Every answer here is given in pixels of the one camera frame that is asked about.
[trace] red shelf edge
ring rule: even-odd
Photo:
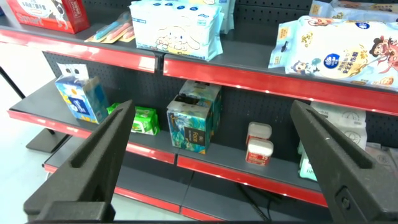
[[[185,156],[178,156],[177,166],[231,180],[244,185],[250,185],[252,187],[267,190],[287,197],[296,198],[305,202],[314,203],[316,205],[321,205],[324,207],[328,206],[321,192],[303,189],[290,184],[285,184],[256,175],[209,164],[207,162],[198,161]]]
[[[50,172],[50,173],[54,173],[57,170],[57,168],[54,166],[51,166],[51,165],[44,164],[44,170],[47,172]],[[146,195],[142,195],[140,193],[133,192],[131,190],[123,189],[121,187],[116,187],[114,189],[114,193],[137,200],[137,201],[140,201],[140,202],[147,203],[149,205],[163,208],[163,209],[166,209],[171,212],[180,213],[179,205],[176,205],[176,204],[173,204],[170,202],[165,202],[163,200],[159,200],[157,198],[149,197]]]
[[[398,93],[169,59],[164,61],[164,75],[398,115]]]
[[[181,207],[181,215],[186,216],[188,218],[193,218],[199,221],[224,221],[222,219],[212,217],[211,215],[207,215],[189,208]]]
[[[88,138],[88,136],[91,134],[90,131],[74,127],[71,125],[51,121],[49,119],[44,119],[29,113],[23,113],[23,112],[18,112],[18,111],[13,111],[13,110],[8,110],[7,111],[10,118],[18,119],[21,121],[27,121],[29,123],[33,124],[39,124],[41,126],[44,126],[46,128],[59,131],[61,133],[69,134],[72,136],[76,136],[79,138]],[[163,152],[159,151],[153,148],[141,146],[138,144],[134,144],[133,142],[129,142],[127,144],[126,148],[127,152],[135,153],[141,156],[146,156],[150,157],[152,159],[157,159],[162,162],[167,162],[169,164],[174,164],[175,160],[175,155],[169,152]]]
[[[155,72],[155,57],[76,44],[23,32],[0,29],[0,42],[37,48],[44,52],[105,63],[144,72]]]

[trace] cable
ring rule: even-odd
[[[271,215],[269,214],[269,208],[271,207],[271,202],[272,202],[272,200],[268,200],[268,205],[267,205],[267,213],[268,213],[268,218],[269,218],[270,222],[272,222]]]
[[[247,198],[247,200],[249,201],[250,205],[252,206],[252,208],[254,209],[254,211],[256,211],[256,213],[264,220],[264,221],[270,221],[270,219],[266,216],[266,214],[264,214],[260,208],[257,206],[257,204],[255,203],[255,201],[249,196],[249,194],[243,189],[241,184],[236,183],[240,189],[240,191],[242,191],[243,195]]]

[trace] white floor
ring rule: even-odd
[[[42,53],[27,47],[0,44],[0,66],[29,95],[54,78]],[[50,154],[31,151],[25,145],[42,128],[8,117],[7,110],[20,98],[0,77],[0,223],[24,223],[25,200],[44,182],[42,163]],[[191,220],[119,195],[112,204],[116,220]]]

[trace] blue circle logo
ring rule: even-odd
[[[323,64],[326,68],[336,68],[338,65],[338,59],[340,56],[338,54],[330,54],[326,56],[323,61]]]
[[[368,29],[370,27],[370,25],[365,22],[356,22],[355,25],[361,29]]]

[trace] blue tissue box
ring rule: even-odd
[[[107,117],[109,103],[98,77],[79,80],[61,76],[55,86],[75,118],[99,124]]]
[[[216,132],[221,116],[221,86],[187,80],[180,90],[180,95],[211,102],[211,135]]]
[[[211,101],[178,95],[167,106],[172,144],[206,154],[211,137]]]

